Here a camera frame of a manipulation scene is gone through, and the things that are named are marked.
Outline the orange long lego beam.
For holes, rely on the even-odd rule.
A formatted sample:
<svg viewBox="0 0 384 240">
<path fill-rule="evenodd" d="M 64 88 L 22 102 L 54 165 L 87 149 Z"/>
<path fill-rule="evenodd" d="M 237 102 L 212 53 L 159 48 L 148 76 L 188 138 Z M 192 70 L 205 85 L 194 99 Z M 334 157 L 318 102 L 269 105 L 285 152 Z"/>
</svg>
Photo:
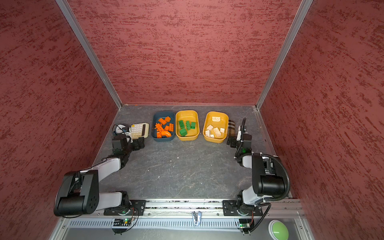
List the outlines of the orange long lego beam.
<svg viewBox="0 0 384 240">
<path fill-rule="evenodd" d="M 160 124 L 160 123 L 156 123 L 156 124 L 155 124 L 155 129 L 156 129 L 157 132 L 159 132 L 159 133 L 161 133 L 162 131 L 164 131 L 163 125 Z"/>
</svg>

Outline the cream 2x4 lego plate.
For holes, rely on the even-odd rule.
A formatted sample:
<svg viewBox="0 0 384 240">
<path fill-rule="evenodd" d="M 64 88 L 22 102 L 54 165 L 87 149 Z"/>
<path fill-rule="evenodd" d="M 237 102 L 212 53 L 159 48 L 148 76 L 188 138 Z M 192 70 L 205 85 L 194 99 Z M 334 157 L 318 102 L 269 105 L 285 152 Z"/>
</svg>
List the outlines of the cream 2x4 lego plate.
<svg viewBox="0 0 384 240">
<path fill-rule="evenodd" d="M 213 128 L 213 129 L 212 129 L 212 132 L 213 132 L 215 138 L 221 138 L 221 136 L 222 136 L 222 132 L 220 131 L 219 128 Z"/>
</svg>

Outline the orange 2x4 lego brick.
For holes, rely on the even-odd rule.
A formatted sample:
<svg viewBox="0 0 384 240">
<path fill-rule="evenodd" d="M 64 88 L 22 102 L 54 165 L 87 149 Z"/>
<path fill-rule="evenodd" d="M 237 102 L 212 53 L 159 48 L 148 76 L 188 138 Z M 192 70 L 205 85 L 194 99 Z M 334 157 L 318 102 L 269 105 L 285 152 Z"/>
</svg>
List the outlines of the orange 2x4 lego brick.
<svg viewBox="0 0 384 240">
<path fill-rule="evenodd" d="M 159 120 L 158 120 L 158 122 L 160 123 L 160 124 L 162 124 L 162 125 L 166 125 L 168 122 L 166 121 L 166 120 L 164 120 L 163 118 L 160 118 Z"/>
</svg>

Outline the small green lego brick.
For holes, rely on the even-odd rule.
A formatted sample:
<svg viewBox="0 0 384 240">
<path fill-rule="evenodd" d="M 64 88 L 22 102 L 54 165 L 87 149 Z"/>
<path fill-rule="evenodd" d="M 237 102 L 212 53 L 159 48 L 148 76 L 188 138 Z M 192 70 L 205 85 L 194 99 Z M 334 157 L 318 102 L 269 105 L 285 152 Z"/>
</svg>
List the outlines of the small green lego brick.
<svg viewBox="0 0 384 240">
<path fill-rule="evenodd" d="M 180 130 L 180 135 L 181 135 L 182 137 L 185 137 L 187 134 L 188 134 L 188 132 L 187 132 L 186 129 L 181 129 L 181 130 Z"/>
</svg>

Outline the green 2x4 lego brick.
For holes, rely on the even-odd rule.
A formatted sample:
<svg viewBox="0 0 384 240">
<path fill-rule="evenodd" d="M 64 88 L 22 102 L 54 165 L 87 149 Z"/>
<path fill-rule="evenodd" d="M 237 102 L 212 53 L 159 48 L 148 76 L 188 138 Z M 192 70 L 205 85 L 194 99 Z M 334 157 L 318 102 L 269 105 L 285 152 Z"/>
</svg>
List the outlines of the green 2x4 lego brick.
<svg viewBox="0 0 384 240">
<path fill-rule="evenodd" d="M 179 123 L 180 129 L 184 129 L 185 128 L 185 124 L 184 124 L 183 120 L 179 120 L 178 123 Z"/>
</svg>

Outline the green long lego brick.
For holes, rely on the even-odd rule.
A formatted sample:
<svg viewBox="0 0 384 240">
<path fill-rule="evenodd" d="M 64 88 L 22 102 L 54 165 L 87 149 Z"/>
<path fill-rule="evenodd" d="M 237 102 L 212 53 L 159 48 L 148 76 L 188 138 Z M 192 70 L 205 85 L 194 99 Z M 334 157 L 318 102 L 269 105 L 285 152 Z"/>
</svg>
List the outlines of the green long lego brick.
<svg viewBox="0 0 384 240">
<path fill-rule="evenodd" d="M 191 129 L 190 121 L 186 121 L 186 128 L 187 128 L 188 131 Z"/>
</svg>

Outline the orange curved lego piece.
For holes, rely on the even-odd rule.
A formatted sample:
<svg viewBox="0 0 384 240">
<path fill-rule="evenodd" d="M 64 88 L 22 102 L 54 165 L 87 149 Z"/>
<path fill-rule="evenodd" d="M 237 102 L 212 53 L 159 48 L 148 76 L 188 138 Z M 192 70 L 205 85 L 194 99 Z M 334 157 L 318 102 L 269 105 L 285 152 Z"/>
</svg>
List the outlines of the orange curved lego piece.
<svg viewBox="0 0 384 240">
<path fill-rule="evenodd" d="M 162 138 L 170 138 L 172 134 L 169 131 L 161 131 Z"/>
</svg>

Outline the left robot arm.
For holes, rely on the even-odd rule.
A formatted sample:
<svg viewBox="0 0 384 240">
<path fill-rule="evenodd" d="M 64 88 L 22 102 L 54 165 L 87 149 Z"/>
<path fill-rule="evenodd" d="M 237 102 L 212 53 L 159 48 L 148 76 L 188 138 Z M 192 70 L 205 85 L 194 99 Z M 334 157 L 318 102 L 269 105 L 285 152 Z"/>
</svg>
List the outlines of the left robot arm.
<svg viewBox="0 0 384 240">
<path fill-rule="evenodd" d="M 145 200 L 130 200 L 126 191 L 101 192 L 99 182 L 123 169 L 133 151 L 145 147 L 145 138 L 133 140 L 119 134 L 112 139 L 113 154 L 88 169 L 68 172 L 58 190 L 54 214 L 57 217 L 76 218 L 104 211 L 105 216 L 142 216 Z"/>
</svg>

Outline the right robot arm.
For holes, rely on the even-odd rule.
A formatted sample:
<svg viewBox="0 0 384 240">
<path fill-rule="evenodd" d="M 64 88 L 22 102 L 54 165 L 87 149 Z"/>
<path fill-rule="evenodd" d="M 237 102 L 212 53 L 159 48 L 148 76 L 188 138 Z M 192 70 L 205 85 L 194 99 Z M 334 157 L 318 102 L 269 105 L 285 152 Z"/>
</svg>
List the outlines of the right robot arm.
<svg viewBox="0 0 384 240">
<path fill-rule="evenodd" d="M 277 156 L 254 153 L 251 149 L 252 136 L 242 134 L 239 138 L 230 136 L 227 144 L 236 149 L 235 160 L 252 170 L 252 185 L 239 192 L 236 211 L 247 216 L 266 202 L 276 202 L 289 196 L 291 181 L 287 169 Z"/>
</svg>

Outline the beige calculator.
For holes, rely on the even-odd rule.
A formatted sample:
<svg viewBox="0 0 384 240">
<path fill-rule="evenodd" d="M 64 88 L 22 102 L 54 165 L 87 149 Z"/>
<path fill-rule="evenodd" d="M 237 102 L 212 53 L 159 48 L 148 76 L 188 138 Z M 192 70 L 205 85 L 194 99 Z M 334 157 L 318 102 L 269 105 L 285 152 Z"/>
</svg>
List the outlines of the beige calculator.
<svg viewBox="0 0 384 240">
<path fill-rule="evenodd" d="M 130 126 L 130 136 L 133 140 L 139 138 L 147 138 L 150 132 L 150 125 L 148 123 L 133 124 Z"/>
</svg>

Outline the plaid checkered box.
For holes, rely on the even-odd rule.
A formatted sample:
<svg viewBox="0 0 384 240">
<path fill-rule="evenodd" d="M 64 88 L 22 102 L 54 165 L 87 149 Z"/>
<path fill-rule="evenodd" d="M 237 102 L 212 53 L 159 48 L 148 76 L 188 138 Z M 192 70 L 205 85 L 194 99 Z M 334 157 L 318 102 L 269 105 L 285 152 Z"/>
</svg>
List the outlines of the plaid checkered box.
<svg viewBox="0 0 384 240">
<path fill-rule="evenodd" d="M 228 137 L 236 137 L 237 136 L 237 129 L 236 124 L 234 121 L 229 120 L 228 122 Z"/>
</svg>

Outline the small teal alarm clock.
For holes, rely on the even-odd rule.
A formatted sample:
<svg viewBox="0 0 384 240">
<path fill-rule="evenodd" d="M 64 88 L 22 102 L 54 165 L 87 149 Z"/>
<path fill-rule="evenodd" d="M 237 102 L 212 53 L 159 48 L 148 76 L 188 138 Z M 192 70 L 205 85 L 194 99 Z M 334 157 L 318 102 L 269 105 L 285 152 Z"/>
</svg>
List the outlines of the small teal alarm clock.
<svg viewBox="0 0 384 240">
<path fill-rule="evenodd" d="M 117 136 L 120 134 L 128 134 L 129 133 L 129 128 L 125 125 L 119 124 L 119 125 L 114 125 L 113 126 L 113 135 Z"/>
</svg>

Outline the right yellow container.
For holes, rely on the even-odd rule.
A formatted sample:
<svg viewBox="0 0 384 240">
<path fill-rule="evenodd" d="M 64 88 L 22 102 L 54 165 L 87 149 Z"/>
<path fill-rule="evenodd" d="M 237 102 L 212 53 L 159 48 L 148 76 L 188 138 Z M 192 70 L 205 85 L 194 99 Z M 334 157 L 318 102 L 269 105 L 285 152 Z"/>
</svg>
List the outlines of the right yellow container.
<svg viewBox="0 0 384 240">
<path fill-rule="evenodd" d="M 220 117 L 221 121 L 220 122 L 213 122 L 212 117 Z M 229 116 L 227 114 L 222 113 L 222 112 L 214 112 L 214 111 L 208 112 L 207 116 L 206 116 L 204 128 L 203 128 L 203 135 L 204 135 L 205 140 L 208 142 L 211 142 L 211 143 L 217 143 L 217 144 L 223 143 L 224 140 L 228 136 L 228 130 L 227 130 L 228 122 L 229 122 Z M 205 136 L 205 131 L 207 130 L 207 127 L 209 125 L 212 125 L 214 128 L 219 128 L 219 129 L 224 128 L 225 129 L 225 132 L 222 133 L 221 138 L 215 138 L 215 137 L 210 138 L 210 137 Z"/>
</svg>

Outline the yellow container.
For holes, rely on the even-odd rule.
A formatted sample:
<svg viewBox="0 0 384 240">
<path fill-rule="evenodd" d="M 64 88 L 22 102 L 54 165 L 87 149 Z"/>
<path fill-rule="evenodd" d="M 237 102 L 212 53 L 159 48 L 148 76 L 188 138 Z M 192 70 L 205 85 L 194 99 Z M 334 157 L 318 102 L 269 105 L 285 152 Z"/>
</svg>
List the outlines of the yellow container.
<svg viewBox="0 0 384 240">
<path fill-rule="evenodd" d="M 194 110 L 183 110 L 176 114 L 176 134 L 179 140 L 194 141 L 200 134 L 198 113 Z"/>
<path fill-rule="evenodd" d="M 220 117 L 221 121 L 220 122 L 213 122 L 212 117 Z M 223 143 L 224 140 L 228 136 L 228 130 L 227 130 L 228 122 L 229 122 L 229 116 L 227 114 L 222 113 L 222 112 L 214 112 L 214 111 L 208 112 L 207 116 L 206 116 L 204 128 L 203 128 L 203 135 L 204 135 L 205 140 L 208 142 L 211 142 L 211 143 L 217 143 L 217 144 Z M 222 133 L 221 138 L 215 138 L 215 137 L 210 138 L 210 137 L 205 136 L 205 131 L 207 130 L 207 127 L 209 125 L 212 125 L 214 128 L 219 128 L 219 129 L 224 128 L 225 129 L 225 132 Z"/>
</svg>

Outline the dark teal container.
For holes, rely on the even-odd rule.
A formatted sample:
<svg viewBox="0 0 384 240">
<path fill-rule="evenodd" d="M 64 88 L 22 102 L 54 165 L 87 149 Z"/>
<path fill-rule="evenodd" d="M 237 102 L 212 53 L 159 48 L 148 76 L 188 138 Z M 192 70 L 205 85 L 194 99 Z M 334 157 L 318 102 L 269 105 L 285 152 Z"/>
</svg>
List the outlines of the dark teal container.
<svg viewBox="0 0 384 240">
<path fill-rule="evenodd" d="M 170 138 L 160 138 L 160 139 L 158 139 L 157 138 L 157 133 L 158 132 L 155 129 L 155 124 L 159 123 L 158 120 L 160 118 L 163 118 L 165 120 L 166 117 L 170 117 L 171 121 L 168 122 L 166 125 L 163 125 L 164 131 L 168 131 L 169 124 L 174 124 L 174 131 L 170 132 L 172 134 L 172 136 Z M 154 140 L 156 142 L 170 142 L 171 140 L 173 140 L 174 137 L 176 136 L 176 115 L 175 115 L 175 113 L 172 112 L 172 111 L 160 111 L 160 112 L 155 113 L 154 117 L 153 117 L 153 127 L 152 127 L 152 131 L 151 131 L 151 136 L 154 138 Z"/>
</svg>

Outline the middle yellow container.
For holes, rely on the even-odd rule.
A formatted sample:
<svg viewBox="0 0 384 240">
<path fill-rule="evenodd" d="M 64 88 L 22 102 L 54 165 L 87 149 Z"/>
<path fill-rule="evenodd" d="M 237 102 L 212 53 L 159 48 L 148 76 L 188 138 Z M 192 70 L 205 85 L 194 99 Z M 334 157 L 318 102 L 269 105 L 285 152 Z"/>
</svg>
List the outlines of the middle yellow container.
<svg viewBox="0 0 384 240">
<path fill-rule="evenodd" d="M 200 134 L 198 113 L 194 110 L 183 110 L 176 114 L 176 134 L 179 140 L 194 141 Z"/>
</svg>

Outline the green push button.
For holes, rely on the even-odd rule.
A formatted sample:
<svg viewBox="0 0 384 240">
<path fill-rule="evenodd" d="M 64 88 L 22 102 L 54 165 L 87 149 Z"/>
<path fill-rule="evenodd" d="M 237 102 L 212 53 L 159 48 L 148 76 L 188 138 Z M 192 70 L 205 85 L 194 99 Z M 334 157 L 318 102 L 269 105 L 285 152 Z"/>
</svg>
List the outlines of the green push button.
<svg viewBox="0 0 384 240">
<path fill-rule="evenodd" d="M 289 230 L 281 221 L 272 220 L 268 225 L 268 232 L 272 240 L 289 239 Z"/>
</svg>

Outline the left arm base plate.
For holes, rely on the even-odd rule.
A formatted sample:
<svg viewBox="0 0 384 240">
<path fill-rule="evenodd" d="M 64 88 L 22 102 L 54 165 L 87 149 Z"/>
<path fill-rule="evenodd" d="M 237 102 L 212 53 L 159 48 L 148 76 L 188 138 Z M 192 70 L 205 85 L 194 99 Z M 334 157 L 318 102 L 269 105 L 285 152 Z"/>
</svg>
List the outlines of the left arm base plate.
<svg viewBox="0 0 384 240">
<path fill-rule="evenodd" d="M 142 216 L 146 207 L 146 200 L 130 200 L 129 206 L 120 205 L 118 207 L 104 209 L 104 216 Z"/>
</svg>

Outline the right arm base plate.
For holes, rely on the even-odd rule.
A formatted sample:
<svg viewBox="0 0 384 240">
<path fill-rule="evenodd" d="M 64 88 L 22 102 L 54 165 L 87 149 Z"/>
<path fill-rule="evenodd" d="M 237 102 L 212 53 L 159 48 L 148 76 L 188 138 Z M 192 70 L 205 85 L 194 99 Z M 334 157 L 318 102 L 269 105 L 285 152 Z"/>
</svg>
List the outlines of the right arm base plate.
<svg viewBox="0 0 384 240">
<path fill-rule="evenodd" d="M 259 207 L 253 205 L 239 204 L 235 200 L 223 200 L 223 213 L 226 217 L 251 217 L 257 216 L 261 217 L 263 211 Z"/>
</svg>

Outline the aluminium front rail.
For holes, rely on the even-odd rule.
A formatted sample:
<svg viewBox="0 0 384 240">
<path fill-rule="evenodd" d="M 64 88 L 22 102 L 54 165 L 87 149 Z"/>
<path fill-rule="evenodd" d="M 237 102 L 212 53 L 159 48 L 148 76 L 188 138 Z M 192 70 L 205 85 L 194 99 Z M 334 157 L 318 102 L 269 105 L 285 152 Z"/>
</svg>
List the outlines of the aluminium front rail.
<svg viewBox="0 0 384 240">
<path fill-rule="evenodd" d="M 144 214 L 140 218 L 191 218 L 192 215 L 202 214 L 204 218 L 239 218 L 250 219 L 251 217 L 226 217 L 223 213 L 223 204 L 221 199 L 146 199 L 146 207 Z M 302 207 L 299 199 L 284 199 L 278 202 L 272 202 L 271 207 L 260 207 L 266 218 L 283 218 L 283 219 L 305 219 L 307 215 Z M 117 217 L 104 216 L 104 209 L 96 209 L 94 203 L 91 204 L 90 214 L 64 214 L 64 218 L 79 217 Z"/>
</svg>

